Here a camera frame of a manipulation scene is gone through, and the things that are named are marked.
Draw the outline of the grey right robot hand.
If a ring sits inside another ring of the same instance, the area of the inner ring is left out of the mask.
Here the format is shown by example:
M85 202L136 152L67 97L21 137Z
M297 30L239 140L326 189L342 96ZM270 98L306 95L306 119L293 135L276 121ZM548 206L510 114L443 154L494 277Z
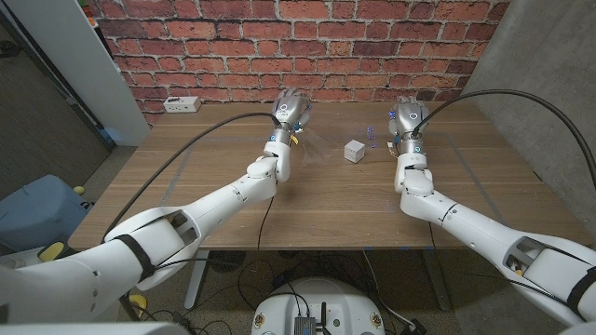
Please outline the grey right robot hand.
M398 96L397 103L389 111L388 130L394 137L394 146L399 154L421 154L424 151L422 138L426 125L414 129L428 116L428 108L415 97Z

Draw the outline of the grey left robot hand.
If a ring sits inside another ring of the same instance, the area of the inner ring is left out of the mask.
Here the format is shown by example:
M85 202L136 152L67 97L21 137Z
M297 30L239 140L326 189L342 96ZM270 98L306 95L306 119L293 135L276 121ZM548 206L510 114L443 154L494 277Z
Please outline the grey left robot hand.
M298 88L282 90L274 101L272 115L279 124L274 127L271 141L290 143L291 135L301 133L310 120L311 101Z

